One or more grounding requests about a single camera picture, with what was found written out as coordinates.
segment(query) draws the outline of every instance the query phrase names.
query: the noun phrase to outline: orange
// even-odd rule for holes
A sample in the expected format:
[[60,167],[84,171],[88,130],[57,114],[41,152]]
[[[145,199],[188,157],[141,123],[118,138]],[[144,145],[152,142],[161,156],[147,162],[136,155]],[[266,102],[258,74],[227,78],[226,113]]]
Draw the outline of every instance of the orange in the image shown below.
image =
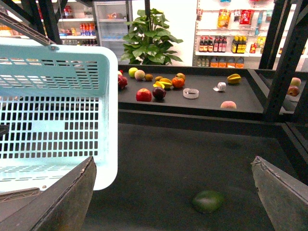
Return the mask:
[[181,88],[184,86],[184,83],[185,81],[182,79],[182,78],[179,78],[179,77],[174,77],[172,79],[172,85],[175,87],[175,88]]

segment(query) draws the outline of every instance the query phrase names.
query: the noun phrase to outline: red package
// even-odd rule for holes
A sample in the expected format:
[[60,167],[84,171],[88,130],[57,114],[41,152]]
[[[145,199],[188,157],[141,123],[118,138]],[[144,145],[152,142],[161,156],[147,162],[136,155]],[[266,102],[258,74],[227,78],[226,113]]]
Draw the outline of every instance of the red package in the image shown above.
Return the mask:
[[252,17],[254,16],[254,10],[242,10],[240,24],[251,25]]

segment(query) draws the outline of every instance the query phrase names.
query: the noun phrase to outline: yellow package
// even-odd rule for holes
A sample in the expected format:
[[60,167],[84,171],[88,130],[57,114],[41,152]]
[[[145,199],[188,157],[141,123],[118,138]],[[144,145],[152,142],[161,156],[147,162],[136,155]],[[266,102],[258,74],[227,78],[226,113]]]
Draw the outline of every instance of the yellow package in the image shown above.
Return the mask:
[[227,9],[219,10],[217,27],[218,28],[228,28],[230,16],[231,16],[231,12],[229,10]]

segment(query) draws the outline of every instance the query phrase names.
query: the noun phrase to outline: basket handle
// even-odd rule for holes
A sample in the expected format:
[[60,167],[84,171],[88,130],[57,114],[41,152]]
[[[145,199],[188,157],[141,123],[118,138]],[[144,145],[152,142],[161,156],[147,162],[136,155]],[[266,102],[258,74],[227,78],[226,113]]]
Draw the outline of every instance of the basket handle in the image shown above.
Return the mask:
[[33,39],[34,41],[42,44],[43,46],[48,46],[51,44],[55,44],[53,41],[51,41],[46,36],[43,36],[36,30],[32,29],[31,27],[18,22],[17,20],[11,18],[10,16],[0,12],[0,22],[2,24],[5,24],[6,26],[18,31],[19,33],[22,33],[25,36],[28,36],[29,38]]

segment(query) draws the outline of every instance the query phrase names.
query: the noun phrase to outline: dark red apple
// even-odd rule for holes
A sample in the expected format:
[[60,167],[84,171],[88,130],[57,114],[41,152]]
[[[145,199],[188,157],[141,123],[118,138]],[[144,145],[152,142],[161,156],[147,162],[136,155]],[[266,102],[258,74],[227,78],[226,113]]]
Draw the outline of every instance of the dark red apple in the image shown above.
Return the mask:
[[139,91],[137,91],[136,100],[143,102],[151,102],[152,94],[146,88],[141,88]]
[[166,95],[166,91],[164,89],[162,89],[161,87],[154,88],[152,93],[153,93],[153,96],[157,100],[162,100],[165,97],[165,95]]
[[119,90],[121,90],[127,85],[127,78],[122,75],[117,75],[117,83]]
[[299,88],[297,86],[289,86],[287,94],[297,96],[299,94]]

